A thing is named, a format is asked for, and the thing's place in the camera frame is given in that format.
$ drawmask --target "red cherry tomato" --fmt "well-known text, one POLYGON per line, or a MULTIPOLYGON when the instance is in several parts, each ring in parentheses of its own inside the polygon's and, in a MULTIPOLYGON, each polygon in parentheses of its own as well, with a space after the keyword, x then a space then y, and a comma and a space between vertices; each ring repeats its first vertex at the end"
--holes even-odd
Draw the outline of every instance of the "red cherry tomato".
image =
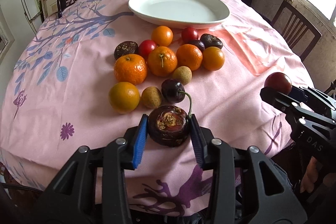
POLYGON ((139 45, 139 55, 141 55, 145 60, 148 58, 148 54, 151 53, 157 47, 156 43, 153 40, 144 40, 139 45))
POLYGON ((284 73, 275 72, 266 78, 264 86, 269 86, 278 92, 288 95, 292 90, 292 81, 284 73))
POLYGON ((187 27, 182 31, 181 37, 184 43, 188 43, 190 40, 198 39, 198 33, 196 29, 187 27))

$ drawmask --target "oval plate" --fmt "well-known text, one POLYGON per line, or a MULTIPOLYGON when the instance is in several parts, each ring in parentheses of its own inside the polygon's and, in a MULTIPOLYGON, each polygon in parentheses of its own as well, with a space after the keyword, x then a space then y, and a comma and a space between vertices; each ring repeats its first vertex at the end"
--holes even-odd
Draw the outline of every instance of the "oval plate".
POLYGON ((129 0, 128 7, 147 22, 180 29, 210 28, 230 14, 220 0, 129 0))

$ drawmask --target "metal screw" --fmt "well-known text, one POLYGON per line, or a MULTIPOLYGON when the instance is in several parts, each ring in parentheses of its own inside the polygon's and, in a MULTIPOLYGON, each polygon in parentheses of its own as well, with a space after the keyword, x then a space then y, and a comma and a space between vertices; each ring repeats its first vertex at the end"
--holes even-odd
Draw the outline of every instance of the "metal screw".
POLYGON ((122 145, 126 143, 126 139, 125 138, 117 138, 115 141, 118 145, 122 145))
POLYGON ((258 153, 259 152, 259 148, 258 147, 256 147, 256 146, 251 146, 250 147, 250 151, 252 152, 252 153, 258 153))
POLYGON ((299 122, 300 122, 301 124, 306 124, 306 120, 305 120, 305 119, 302 119, 302 118, 299 119, 299 122))
POLYGON ((211 140, 211 143, 214 144, 214 145, 221 145, 222 144, 222 140, 214 138, 214 139, 211 140))
POLYGON ((79 153, 86 153, 89 150, 89 148, 86 145, 81 146, 78 148, 79 153))

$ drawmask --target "orange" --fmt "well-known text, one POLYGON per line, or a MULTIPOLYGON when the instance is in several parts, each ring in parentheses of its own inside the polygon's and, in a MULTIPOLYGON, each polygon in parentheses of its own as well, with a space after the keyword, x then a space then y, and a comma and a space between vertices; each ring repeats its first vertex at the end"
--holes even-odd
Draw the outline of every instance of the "orange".
POLYGON ((139 90, 129 82, 119 82, 110 89, 109 102, 116 112, 120 114, 129 113, 140 102, 139 90))
POLYGON ((168 47, 173 41, 173 32, 166 26, 159 26, 152 32, 152 40, 159 46, 168 47))
POLYGON ((201 64, 203 55, 202 52, 194 45, 184 44, 177 49, 176 52, 178 65, 186 66, 191 71, 197 70, 201 64))
POLYGON ((147 65, 152 74, 165 77, 177 68, 177 58, 171 49, 157 47, 148 55, 147 65))
POLYGON ((114 76, 118 82, 138 85, 146 79, 146 61, 137 54, 126 54, 119 57, 114 65, 114 76))
POLYGON ((225 61, 224 53, 220 48, 209 47, 203 51, 203 62, 202 65, 207 70, 219 70, 225 61))

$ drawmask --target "pink tablecloth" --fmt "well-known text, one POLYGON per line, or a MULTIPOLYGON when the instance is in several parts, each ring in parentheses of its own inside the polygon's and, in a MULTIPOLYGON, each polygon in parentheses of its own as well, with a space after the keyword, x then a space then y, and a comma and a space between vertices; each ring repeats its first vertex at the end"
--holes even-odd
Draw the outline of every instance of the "pink tablecloth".
MULTIPOLYGON (((291 130, 284 114, 259 96, 266 77, 283 71, 296 86, 312 81, 299 57, 252 8, 240 0, 222 1, 230 16, 200 35, 221 38, 226 61, 219 71, 193 72, 186 86, 193 113, 231 146, 256 145, 273 156, 288 145, 291 130)), ((21 184, 44 189, 79 146, 106 146, 150 113, 139 105, 119 115, 107 100, 116 83, 115 47, 149 39, 156 27, 134 16, 127 2, 79 0, 62 18, 47 19, 21 55, 6 91, 0 131, 0 161, 21 184)), ((181 30, 173 31, 170 47, 176 50, 181 30)), ((160 87, 162 81, 150 74, 138 89, 160 87)), ((188 110, 188 100, 178 105, 188 110)), ((207 206, 211 175, 196 165, 190 140, 167 148, 148 138, 139 168, 126 172, 129 203, 153 213, 190 215, 207 206)), ((99 201, 99 190, 96 196, 99 201)))

